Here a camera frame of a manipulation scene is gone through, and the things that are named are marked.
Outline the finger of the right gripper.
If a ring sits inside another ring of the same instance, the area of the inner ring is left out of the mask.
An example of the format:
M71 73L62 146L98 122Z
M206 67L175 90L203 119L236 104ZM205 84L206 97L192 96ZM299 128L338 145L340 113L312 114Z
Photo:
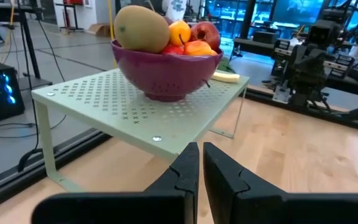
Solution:
M322 89L322 60L309 60L306 62L307 85L316 90Z
M295 91L300 91L305 87L305 70L306 63L305 62L293 62L293 75L291 78L291 85Z

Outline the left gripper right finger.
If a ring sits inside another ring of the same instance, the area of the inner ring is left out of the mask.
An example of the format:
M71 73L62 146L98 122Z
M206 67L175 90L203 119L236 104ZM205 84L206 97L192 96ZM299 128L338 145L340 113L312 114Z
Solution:
M210 142L203 171L216 224L358 224L358 194L286 192Z

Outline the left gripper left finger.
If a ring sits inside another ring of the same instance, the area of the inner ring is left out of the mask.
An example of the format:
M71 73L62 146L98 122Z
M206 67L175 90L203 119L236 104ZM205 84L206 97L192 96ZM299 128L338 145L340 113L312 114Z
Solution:
M35 207L31 224L195 224L199 166L191 142L144 191L53 195Z

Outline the knife with cream handle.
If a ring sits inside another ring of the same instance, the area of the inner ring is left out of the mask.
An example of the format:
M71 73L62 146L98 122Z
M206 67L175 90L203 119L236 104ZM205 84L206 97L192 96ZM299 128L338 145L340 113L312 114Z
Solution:
M235 73L215 72L211 79L225 83L237 83L240 79L240 75Z

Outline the small yellow orange pear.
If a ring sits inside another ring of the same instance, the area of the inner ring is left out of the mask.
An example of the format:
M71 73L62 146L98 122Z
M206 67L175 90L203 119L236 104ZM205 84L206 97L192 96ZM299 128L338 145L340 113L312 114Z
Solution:
M169 25L169 31L169 43L174 46L182 46L190 40L191 28L185 21L179 20L173 22Z

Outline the red yellow mango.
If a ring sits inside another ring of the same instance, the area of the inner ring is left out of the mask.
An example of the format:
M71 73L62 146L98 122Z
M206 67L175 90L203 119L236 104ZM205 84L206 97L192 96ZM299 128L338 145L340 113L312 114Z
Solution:
M162 51L161 54L177 54L183 55L184 48L182 46L176 46L172 44L168 44Z

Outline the purple colander bowl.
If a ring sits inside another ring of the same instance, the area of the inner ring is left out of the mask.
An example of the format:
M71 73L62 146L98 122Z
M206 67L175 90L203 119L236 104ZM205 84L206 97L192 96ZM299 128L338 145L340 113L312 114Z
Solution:
M222 57L152 54L127 50L111 42L117 66L126 79L152 100L174 102L206 85Z

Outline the brown kiwi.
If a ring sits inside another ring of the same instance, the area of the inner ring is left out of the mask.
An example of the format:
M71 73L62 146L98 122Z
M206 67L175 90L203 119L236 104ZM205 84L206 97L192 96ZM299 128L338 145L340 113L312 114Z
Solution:
M170 39L164 17L143 6L123 7L116 15L113 28L117 42L129 50L157 54Z

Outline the green potted plant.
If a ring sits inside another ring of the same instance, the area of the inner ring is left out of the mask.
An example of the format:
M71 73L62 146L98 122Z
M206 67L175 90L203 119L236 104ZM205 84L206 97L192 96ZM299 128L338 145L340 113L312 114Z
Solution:
M223 57L217 67L218 70L227 72L227 73L235 73L232 67L229 64L230 60L226 57Z

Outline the pale green perforated metal shelf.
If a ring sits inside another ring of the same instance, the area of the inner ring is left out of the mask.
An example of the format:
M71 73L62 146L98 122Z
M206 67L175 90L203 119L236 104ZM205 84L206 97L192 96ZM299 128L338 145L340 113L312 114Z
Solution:
M147 98L118 68L36 89L32 98L47 176L69 192L81 191L79 185L57 171L49 108L172 162L189 142L199 140L208 130L234 137L213 124L236 97L245 96L248 82L245 76L236 83L210 80L209 86L173 103Z

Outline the brown cardboard box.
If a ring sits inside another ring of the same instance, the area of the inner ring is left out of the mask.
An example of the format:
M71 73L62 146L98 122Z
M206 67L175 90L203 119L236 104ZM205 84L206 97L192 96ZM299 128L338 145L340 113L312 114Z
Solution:
M111 36L109 24L92 24L86 31L89 34L93 34L98 37L110 37Z

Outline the black stand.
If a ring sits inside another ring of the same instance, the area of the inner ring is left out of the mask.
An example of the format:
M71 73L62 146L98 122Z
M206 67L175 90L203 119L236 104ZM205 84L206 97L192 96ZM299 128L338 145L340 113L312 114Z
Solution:
M23 75L29 78L34 88L53 85L51 81L44 80L40 76L39 66L35 56L35 49L26 18L27 13L35 14L39 21L42 11L43 9L39 6L37 0L29 0L29 4L21 4L20 0L13 0L13 3L0 2L0 22L18 22L20 27L23 28L22 33L26 41L26 44L23 44L23 46L27 47L29 52L34 76L30 75L30 72L23 73Z

